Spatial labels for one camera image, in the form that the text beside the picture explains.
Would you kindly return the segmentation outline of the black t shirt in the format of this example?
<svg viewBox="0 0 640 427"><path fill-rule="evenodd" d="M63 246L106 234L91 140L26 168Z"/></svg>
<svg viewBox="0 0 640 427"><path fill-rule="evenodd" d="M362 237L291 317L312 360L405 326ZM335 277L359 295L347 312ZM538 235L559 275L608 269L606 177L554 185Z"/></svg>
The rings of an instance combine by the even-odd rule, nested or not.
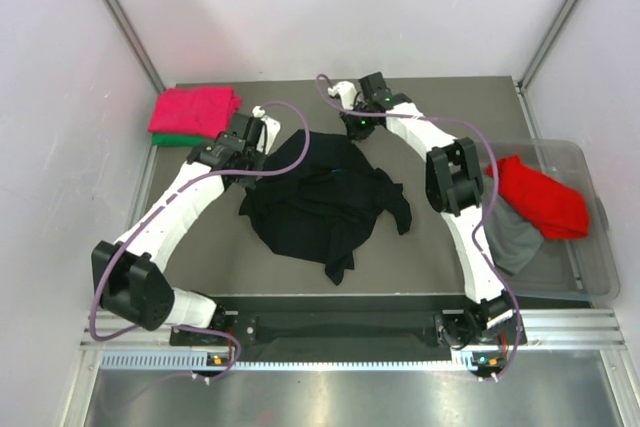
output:
<svg viewBox="0 0 640 427"><path fill-rule="evenodd" d="M355 268L353 251L388 212L400 235L412 224L403 185L373 167L351 140L312 132L295 169L245 190L239 214L275 254L320 263L335 285Z"/></svg>

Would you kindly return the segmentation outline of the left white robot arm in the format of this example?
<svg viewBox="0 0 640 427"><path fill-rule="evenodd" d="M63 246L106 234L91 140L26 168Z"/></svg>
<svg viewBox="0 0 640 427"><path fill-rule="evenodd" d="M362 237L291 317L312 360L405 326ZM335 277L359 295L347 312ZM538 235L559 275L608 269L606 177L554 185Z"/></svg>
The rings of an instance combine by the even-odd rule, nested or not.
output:
<svg viewBox="0 0 640 427"><path fill-rule="evenodd" d="M226 334L227 321L211 298L173 288L164 276L174 250L204 210L233 183L248 186L233 170L259 171L281 123L255 108L234 114L227 130L194 146L178 173L141 220L116 241L91 253L97 305L147 331L189 325L205 343Z"/></svg>

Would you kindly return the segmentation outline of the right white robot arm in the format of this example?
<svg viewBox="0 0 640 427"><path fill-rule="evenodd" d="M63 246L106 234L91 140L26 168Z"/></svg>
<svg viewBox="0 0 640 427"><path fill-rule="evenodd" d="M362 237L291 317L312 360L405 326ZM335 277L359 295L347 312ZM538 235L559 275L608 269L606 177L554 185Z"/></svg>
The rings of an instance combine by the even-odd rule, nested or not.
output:
<svg viewBox="0 0 640 427"><path fill-rule="evenodd" d="M424 161L426 197L452 236L470 301L460 320L442 323L440 336L456 348L492 341L513 317L514 307L496 272L483 226L487 211L482 207L484 183L476 143L442 130L406 94L394 94L379 72L356 84L338 82L326 92L340 103L349 137L364 140L381 126Z"/></svg>

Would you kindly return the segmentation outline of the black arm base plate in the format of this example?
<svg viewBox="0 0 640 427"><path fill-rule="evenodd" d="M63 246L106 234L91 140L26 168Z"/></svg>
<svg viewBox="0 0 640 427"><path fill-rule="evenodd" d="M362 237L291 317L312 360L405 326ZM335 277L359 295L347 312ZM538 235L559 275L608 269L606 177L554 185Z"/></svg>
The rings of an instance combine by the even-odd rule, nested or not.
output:
<svg viewBox="0 0 640 427"><path fill-rule="evenodd" d="M401 361L443 360L444 321L458 321L470 301L463 295L219 296L208 329L235 336L241 360ZM503 352L523 345L517 318L462 347Z"/></svg>

